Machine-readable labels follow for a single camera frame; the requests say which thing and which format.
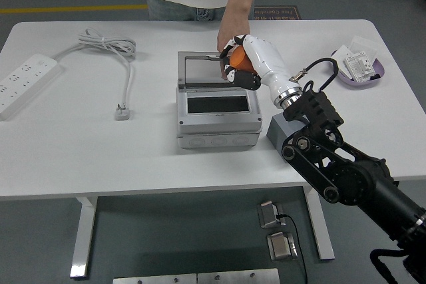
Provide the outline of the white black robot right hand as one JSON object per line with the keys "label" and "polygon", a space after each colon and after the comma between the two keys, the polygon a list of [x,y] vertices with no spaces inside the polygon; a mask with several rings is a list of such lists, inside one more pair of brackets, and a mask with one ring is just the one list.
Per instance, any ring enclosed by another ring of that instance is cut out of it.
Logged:
{"label": "white black robot right hand", "polygon": [[276,46],[270,42],[238,35],[228,41],[220,58],[229,82],[248,90],[267,86],[278,108],[287,108],[302,95],[298,82],[292,79]]}

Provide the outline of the person's hand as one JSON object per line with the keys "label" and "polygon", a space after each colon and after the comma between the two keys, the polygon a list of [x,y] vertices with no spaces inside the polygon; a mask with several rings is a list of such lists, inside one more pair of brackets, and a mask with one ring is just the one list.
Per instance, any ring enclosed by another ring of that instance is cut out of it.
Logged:
{"label": "person's hand", "polygon": [[248,19],[225,19],[223,18],[217,35],[217,50],[222,52],[229,40],[237,35],[246,35],[250,33]]}

